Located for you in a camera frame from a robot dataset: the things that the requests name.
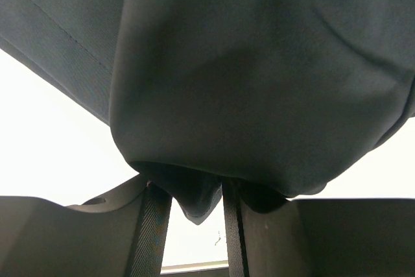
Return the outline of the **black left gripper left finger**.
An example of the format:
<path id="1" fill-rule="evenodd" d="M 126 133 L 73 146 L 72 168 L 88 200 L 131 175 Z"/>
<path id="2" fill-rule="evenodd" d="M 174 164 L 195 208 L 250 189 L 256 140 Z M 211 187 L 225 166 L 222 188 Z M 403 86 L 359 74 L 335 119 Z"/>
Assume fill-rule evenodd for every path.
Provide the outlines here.
<path id="1" fill-rule="evenodd" d="M 1 197 L 2 276 L 159 276 L 171 196 L 136 176 L 81 205 Z"/>

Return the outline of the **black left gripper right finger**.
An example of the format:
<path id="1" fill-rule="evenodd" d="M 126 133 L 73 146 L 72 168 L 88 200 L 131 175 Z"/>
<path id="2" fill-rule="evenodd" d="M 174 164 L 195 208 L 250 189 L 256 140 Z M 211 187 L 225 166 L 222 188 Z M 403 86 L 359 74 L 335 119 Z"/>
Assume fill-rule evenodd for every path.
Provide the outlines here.
<path id="1" fill-rule="evenodd" d="M 231 276 L 413 276 L 412 199 L 305 199 L 222 184 Z"/>

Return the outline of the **dark navy shorts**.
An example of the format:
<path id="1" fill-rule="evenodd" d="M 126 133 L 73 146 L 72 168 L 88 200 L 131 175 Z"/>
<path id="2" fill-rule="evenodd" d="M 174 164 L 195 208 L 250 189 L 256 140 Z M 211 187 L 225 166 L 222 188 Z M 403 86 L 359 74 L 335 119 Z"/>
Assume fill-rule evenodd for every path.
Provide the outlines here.
<path id="1" fill-rule="evenodd" d="M 201 223 L 315 194 L 414 116 L 414 0 L 1 0 L 1 48 Z"/>

